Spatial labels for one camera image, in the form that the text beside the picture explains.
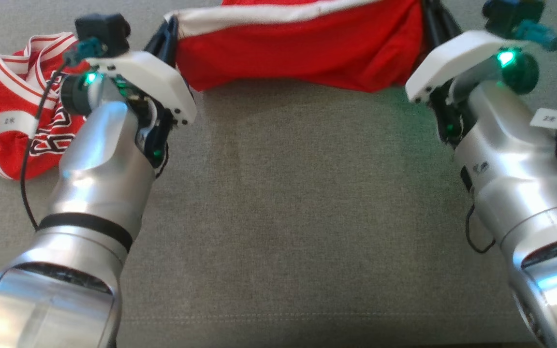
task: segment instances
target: green led light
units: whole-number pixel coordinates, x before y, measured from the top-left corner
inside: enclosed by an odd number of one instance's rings
[[[508,64],[511,64],[515,60],[515,52],[512,51],[500,52],[498,53],[498,60],[502,64],[502,68],[504,68],[505,66],[508,66]]]
[[[87,75],[86,75],[86,85],[90,85],[92,82],[96,81],[96,77],[98,77],[98,74],[95,73],[95,72],[87,73]]]

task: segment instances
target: label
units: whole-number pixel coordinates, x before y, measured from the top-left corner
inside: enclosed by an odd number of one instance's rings
[[[537,114],[530,122],[533,127],[549,128],[551,130],[557,130],[557,110],[551,110],[546,108],[540,108],[537,110]]]
[[[29,138],[33,139],[37,126],[38,120],[30,113],[21,110],[0,113],[0,134],[17,131],[25,133]]]

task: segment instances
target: basketball jersey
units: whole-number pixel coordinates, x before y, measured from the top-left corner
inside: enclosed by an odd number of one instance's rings
[[[176,63],[195,90],[298,79],[375,92],[404,85],[420,55],[418,0],[223,0],[178,9]]]
[[[29,136],[27,178],[55,167],[84,123],[61,105],[59,86],[66,73],[80,73],[86,65],[64,69],[48,93],[44,110],[35,114],[47,82],[62,64],[62,53],[77,42],[72,33],[31,37],[23,51],[0,55],[0,176],[18,180]]]

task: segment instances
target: gray couch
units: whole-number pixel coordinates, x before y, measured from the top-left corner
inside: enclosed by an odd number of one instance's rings
[[[0,53],[72,31],[87,11],[123,13],[141,48],[163,13],[215,4],[0,0]],[[465,29],[484,24],[481,1],[447,4]],[[557,1],[544,22],[557,27]],[[537,53],[527,100],[555,106],[555,56]],[[529,340],[500,252],[464,239],[469,200],[433,115],[400,88],[243,81],[195,97],[122,275],[120,348]],[[55,182],[56,171],[29,182],[38,216]],[[0,178],[0,267],[31,234],[17,183]]]

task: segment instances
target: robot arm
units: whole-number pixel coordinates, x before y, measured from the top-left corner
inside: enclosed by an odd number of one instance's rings
[[[0,347],[115,346],[119,276],[160,151],[196,113],[177,71],[148,52],[118,54],[91,58],[93,71],[62,83],[64,107],[88,117],[60,160],[33,244],[0,271]]]
[[[540,344],[557,348],[555,140],[550,130],[530,125],[534,114],[517,95],[535,86],[533,73],[526,71],[534,61],[527,58],[520,67],[524,71],[509,75],[502,68],[506,61],[498,59],[501,50],[528,44],[505,26],[516,28],[524,15],[538,21],[542,7],[539,1],[488,2],[488,31],[448,38],[416,70],[406,90],[412,102],[429,101],[440,138],[455,148],[475,214],[502,250],[530,332]],[[550,48],[557,44],[555,35],[536,38],[553,43]],[[455,126],[460,129],[451,132]]]

